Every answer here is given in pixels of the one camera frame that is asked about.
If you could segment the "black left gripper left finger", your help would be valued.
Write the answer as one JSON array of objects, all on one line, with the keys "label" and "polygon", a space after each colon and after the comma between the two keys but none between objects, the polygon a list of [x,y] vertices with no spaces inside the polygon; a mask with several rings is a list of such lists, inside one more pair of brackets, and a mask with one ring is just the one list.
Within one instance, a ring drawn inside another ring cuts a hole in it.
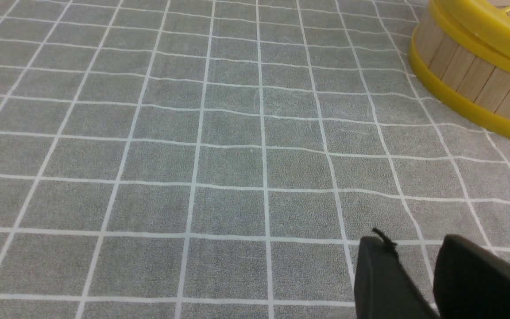
[{"label": "black left gripper left finger", "polygon": [[358,319],[438,319],[399,260],[397,244],[377,228],[359,241],[355,270]]}]

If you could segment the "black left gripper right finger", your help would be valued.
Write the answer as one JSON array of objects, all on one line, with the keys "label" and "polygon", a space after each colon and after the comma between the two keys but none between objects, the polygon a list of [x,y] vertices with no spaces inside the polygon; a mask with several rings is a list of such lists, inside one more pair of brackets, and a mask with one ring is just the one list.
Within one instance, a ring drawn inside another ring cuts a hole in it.
[{"label": "black left gripper right finger", "polygon": [[433,294],[443,319],[510,319],[510,263],[448,234],[437,255]]}]

